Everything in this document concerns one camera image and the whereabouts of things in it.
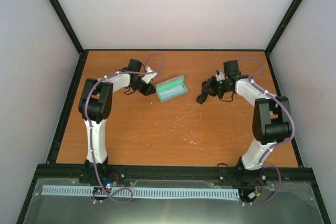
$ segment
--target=green plastic box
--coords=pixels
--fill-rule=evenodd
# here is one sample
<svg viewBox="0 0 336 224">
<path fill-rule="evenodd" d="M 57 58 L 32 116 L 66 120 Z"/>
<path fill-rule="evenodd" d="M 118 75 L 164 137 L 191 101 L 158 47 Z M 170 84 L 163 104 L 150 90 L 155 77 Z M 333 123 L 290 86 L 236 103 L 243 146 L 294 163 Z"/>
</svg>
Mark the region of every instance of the green plastic box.
<svg viewBox="0 0 336 224">
<path fill-rule="evenodd" d="M 188 89 L 184 84 L 183 75 L 161 82 L 155 87 L 157 96 L 161 102 L 166 102 L 188 93 Z"/>
</svg>

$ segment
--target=white cable tray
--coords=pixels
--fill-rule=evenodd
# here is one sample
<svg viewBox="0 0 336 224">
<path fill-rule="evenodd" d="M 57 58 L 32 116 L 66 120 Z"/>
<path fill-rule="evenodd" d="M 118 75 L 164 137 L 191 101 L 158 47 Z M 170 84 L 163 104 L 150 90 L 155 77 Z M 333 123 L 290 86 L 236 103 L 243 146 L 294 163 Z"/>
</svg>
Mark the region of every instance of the white cable tray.
<svg viewBox="0 0 336 224">
<path fill-rule="evenodd" d="M 111 194 L 122 187 L 113 187 Z M 95 187 L 93 186 L 47 186 L 44 185 L 41 195 L 57 196 L 92 196 Z M 227 199 L 238 200 L 238 189 L 200 189 L 200 188 L 151 188 L 151 187 L 130 187 L 133 191 L 133 198 L 136 199 Z M 106 197 L 104 192 L 96 196 Z M 122 190 L 113 197 L 129 198 L 130 192 Z"/>
</svg>

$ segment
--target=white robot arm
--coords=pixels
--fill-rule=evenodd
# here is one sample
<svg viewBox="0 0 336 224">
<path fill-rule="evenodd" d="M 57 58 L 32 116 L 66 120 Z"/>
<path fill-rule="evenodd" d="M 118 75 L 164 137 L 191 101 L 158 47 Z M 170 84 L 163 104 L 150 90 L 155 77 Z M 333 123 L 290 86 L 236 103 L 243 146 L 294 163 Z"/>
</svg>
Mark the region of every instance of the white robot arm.
<svg viewBox="0 0 336 224">
<path fill-rule="evenodd" d="M 250 80 L 248 76 L 240 73 L 238 62 L 231 60 L 224 63 L 224 73 L 219 69 L 216 76 L 202 83 L 202 93 L 196 99 L 198 103 L 203 104 L 208 95 L 218 96 L 221 100 L 226 92 L 232 92 L 244 97 L 254 107 L 254 139 L 237 164 L 242 170 L 260 169 L 272 151 L 271 147 L 291 134 L 291 124 L 287 115 L 261 90 L 263 89 L 253 79 Z M 277 98 L 290 111 L 286 97 L 277 97 L 270 93 L 268 95 Z M 277 118 L 271 118 L 271 114 L 277 115 Z"/>
<path fill-rule="evenodd" d="M 141 62 L 132 59 L 127 68 L 117 71 L 114 75 L 106 78 L 98 85 L 96 88 L 97 90 L 94 93 L 99 95 L 98 99 L 90 98 L 88 114 L 92 124 L 92 147 L 95 152 L 94 156 L 95 162 L 97 164 L 103 164 L 104 162 L 107 162 L 108 155 L 105 148 L 105 124 L 112 109 L 112 94 L 122 88 L 127 87 L 132 88 L 133 90 L 139 90 L 143 95 L 155 93 L 155 88 L 152 84 L 150 84 L 150 81 L 158 73 L 153 72 L 149 66 L 145 66 L 145 71 L 149 74 L 145 74 L 142 78 L 140 78 L 132 72 L 139 72 L 141 65 Z M 86 99 L 88 98 L 88 93 L 97 81 L 97 79 L 87 79 L 79 102 L 79 111 L 85 120 L 85 125 L 87 128 L 87 161 L 90 163 L 93 163 L 90 151 L 90 124 L 89 121 L 85 118 L 84 108 Z"/>
</svg>

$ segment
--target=gray wall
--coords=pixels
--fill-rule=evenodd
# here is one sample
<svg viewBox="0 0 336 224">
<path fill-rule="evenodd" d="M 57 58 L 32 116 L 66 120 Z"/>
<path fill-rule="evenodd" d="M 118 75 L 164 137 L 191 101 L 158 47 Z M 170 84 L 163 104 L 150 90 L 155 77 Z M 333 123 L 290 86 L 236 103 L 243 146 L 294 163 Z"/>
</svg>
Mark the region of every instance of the gray wall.
<svg viewBox="0 0 336 224">
<path fill-rule="evenodd" d="M 16 222 L 78 59 L 48 0 L 0 0 L 0 222 Z"/>
<path fill-rule="evenodd" d="M 292 0 L 59 0 L 84 48 L 265 49 Z"/>
<path fill-rule="evenodd" d="M 336 0 L 303 0 L 271 54 L 305 166 L 336 223 Z"/>
</svg>

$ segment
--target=orange wooden surface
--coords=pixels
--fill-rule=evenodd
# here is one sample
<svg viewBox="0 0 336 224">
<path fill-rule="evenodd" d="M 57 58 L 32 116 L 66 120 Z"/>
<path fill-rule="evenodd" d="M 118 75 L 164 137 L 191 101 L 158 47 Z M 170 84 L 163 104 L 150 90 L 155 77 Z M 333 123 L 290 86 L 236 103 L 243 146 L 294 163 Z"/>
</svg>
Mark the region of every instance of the orange wooden surface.
<svg viewBox="0 0 336 224">
<path fill-rule="evenodd" d="M 146 61 L 152 51 L 91 51 L 83 70 L 72 107 L 58 163 L 83 163 L 87 154 L 84 121 L 78 112 L 83 84 L 88 77 L 101 78 L 126 67 L 131 58 Z M 265 70 L 255 80 L 275 93 L 263 52 L 164 51 L 166 63 L 153 83 L 185 75 L 189 93 L 161 103 L 156 94 L 145 97 L 139 92 L 130 96 L 124 90 L 113 94 L 112 112 L 106 124 L 106 147 L 110 164 L 214 166 L 224 162 L 234 166 L 253 139 L 253 107 L 235 95 L 233 102 L 209 97 L 200 105 L 202 81 L 215 74 L 223 62 L 254 57 L 265 63 Z M 152 69 L 161 64 L 153 57 Z M 259 70 L 253 61 L 240 61 L 242 74 Z M 291 144 L 275 149 L 266 164 L 297 167 Z"/>
</svg>

